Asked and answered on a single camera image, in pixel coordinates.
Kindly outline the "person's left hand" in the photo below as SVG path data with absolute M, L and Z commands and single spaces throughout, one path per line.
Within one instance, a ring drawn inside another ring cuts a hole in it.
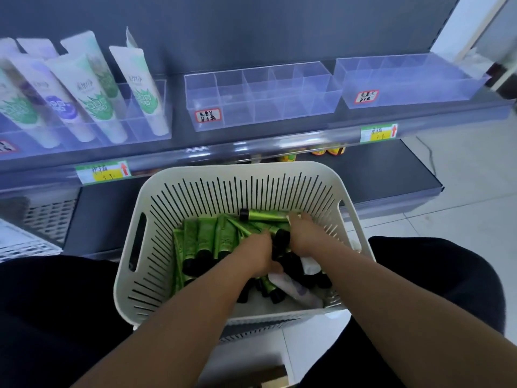
M 229 273 L 241 280 L 284 272 L 281 264 L 273 260 L 273 241 L 269 232 L 249 235 L 229 257 Z

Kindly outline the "person's right leg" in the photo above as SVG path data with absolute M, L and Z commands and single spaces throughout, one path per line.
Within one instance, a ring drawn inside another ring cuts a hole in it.
M 483 257 L 441 238 L 369 238 L 377 262 L 468 311 L 505 334 L 506 299 L 499 275 Z M 406 388 L 351 316 L 299 388 Z

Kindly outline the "grey shelf back panel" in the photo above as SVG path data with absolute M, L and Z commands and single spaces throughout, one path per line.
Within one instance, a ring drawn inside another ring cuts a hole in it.
M 91 30 L 109 46 L 129 28 L 153 75 L 357 56 L 427 53 L 459 0 L 0 0 L 0 38 Z

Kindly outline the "person's left forearm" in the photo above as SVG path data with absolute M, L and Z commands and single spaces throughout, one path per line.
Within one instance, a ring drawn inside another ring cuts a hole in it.
M 280 271 L 230 254 L 168 300 L 70 388 L 192 388 L 249 279 Z

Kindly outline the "person's right hand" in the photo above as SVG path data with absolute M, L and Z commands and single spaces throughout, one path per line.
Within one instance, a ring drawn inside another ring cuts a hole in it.
M 325 230 L 314 223 L 314 230 L 310 235 L 302 238 L 290 237 L 290 248 L 292 251 L 304 258 L 313 258 L 319 260 L 324 252 L 332 251 L 335 244 L 335 239 L 326 234 Z

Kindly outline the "pile of green black-capped tubes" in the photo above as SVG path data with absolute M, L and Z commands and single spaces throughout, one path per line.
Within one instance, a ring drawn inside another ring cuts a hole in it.
M 314 288 L 331 289 L 332 282 L 320 265 L 313 258 L 300 257 L 290 248 L 288 213 L 242 208 L 238 215 L 219 214 L 212 217 L 188 218 L 180 227 L 172 230 L 175 267 L 172 273 L 171 295 L 175 295 L 232 254 L 250 234 L 265 231 L 270 233 L 273 241 L 274 261 L 285 254 L 294 254 L 303 263 L 307 276 L 302 283 L 306 287 L 312 292 Z M 248 303 L 252 289 L 274 305 L 289 297 L 275 287 L 268 280 L 268 275 L 265 275 L 249 279 L 241 290 L 237 303 Z M 323 307 L 328 306 L 330 302 L 325 301 L 322 296 L 319 297 L 324 301 Z

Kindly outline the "black shelf board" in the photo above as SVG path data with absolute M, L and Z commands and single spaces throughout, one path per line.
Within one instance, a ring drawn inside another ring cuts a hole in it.
M 347 147 L 344 154 L 301 154 L 297 161 L 316 161 L 341 178 L 361 225 L 407 213 L 436 198 L 443 184 L 402 142 Z M 122 249 L 141 186 L 148 177 L 82 187 L 62 254 L 103 259 Z

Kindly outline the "green yellow price tag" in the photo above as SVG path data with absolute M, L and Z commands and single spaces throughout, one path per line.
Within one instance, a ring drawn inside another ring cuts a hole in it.
M 126 160 L 80 165 L 75 167 L 75 171 L 83 186 L 132 177 Z
M 387 141 L 397 137 L 398 123 L 365 126 L 360 130 L 360 144 Z

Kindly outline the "white lavender tube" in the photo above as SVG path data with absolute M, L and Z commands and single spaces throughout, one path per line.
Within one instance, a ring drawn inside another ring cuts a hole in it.
M 268 274 L 268 280 L 307 309 L 322 309 L 324 301 L 302 283 L 307 275 L 301 259 L 289 253 L 278 257 L 276 261 L 282 266 L 283 272 Z

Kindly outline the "row of white cream tubes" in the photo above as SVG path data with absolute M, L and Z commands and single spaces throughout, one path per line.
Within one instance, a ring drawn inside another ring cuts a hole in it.
M 34 105 L 50 103 L 50 96 L 79 104 L 113 143 L 126 140 L 120 121 L 126 118 L 125 101 L 114 74 L 93 31 L 60 41 L 65 54 L 58 54 L 50 39 L 0 38 L 0 113 L 32 136 L 43 136 L 42 145 L 52 147 L 52 136 L 41 111 Z M 167 126 L 156 80 L 144 52 L 126 28 L 126 44 L 110 46 L 117 67 L 138 100 L 145 116 L 156 116 L 159 127 Z

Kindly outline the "person's left leg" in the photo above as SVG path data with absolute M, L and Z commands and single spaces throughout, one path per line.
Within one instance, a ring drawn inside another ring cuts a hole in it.
M 69 255 L 0 263 L 0 388 L 69 388 L 129 337 L 117 271 Z

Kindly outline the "white perforated panel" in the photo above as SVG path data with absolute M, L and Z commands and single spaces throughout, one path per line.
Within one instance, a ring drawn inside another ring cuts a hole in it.
M 31 203 L 23 225 L 56 245 L 64 246 L 76 203 L 77 199 Z

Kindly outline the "person's leg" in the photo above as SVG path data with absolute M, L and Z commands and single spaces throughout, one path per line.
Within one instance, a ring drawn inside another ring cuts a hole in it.
M 483 257 L 441 238 L 369 238 L 377 262 L 468 311 L 505 334 L 506 299 L 499 275 Z M 351 316 L 299 388 L 406 388 Z
M 117 271 L 69 255 L 0 263 L 0 388 L 69 388 L 129 337 Z

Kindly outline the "white slotted plastic basket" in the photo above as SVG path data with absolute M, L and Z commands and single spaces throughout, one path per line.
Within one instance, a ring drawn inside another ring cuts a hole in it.
M 306 212 L 351 246 L 341 213 L 354 226 L 360 253 L 375 261 L 341 176 L 316 161 L 165 169 L 141 187 L 114 282 L 120 316 L 139 328 L 175 291 L 173 230 L 185 219 L 237 215 L 242 208 Z

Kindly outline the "clear acrylic divided organiser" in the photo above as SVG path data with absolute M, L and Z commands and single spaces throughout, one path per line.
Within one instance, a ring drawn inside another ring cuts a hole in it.
M 127 83 L 119 83 L 120 93 L 125 101 L 126 118 L 120 121 L 126 133 L 126 140 L 113 143 L 109 140 L 99 125 L 79 104 L 62 101 L 59 97 L 50 96 L 50 103 L 44 106 L 34 105 L 34 109 L 41 111 L 48 128 L 58 140 L 52 147 L 42 145 L 43 136 L 32 136 L 31 132 L 39 130 L 23 130 L 0 113 L 0 140 L 13 143 L 19 152 L 0 155 L 0 163 L 22 158 L 94 150 L 105 147 L 124 146 L 136 143 L 147 143 L 170 139 L 172 132 L 172 105 L 166 103 L 166 80 L 156 80 L 159 99 L 163 104 L 163 115 L 167 126 L 159 127 L 156 116 L 145 116 L 138 100 L 133 96 Z
M 349 109 L 470 100 L 490 76 L 435 53 L 337 58 L 334 78 Z M 379 90 L 372 103 L 354 104 L 360 91 Z
M 197 132 L 332 114 L 342 95 L 320 61 L 188 74 L 184 90 Z M 196 110 L 212 108 L 222 121 L 196 122 Z

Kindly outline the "person's right forearm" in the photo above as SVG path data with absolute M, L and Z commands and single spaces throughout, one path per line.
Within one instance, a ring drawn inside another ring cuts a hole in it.
M 406 388 L 517 388 L 505 334 L 338 241 L 318 262 Z

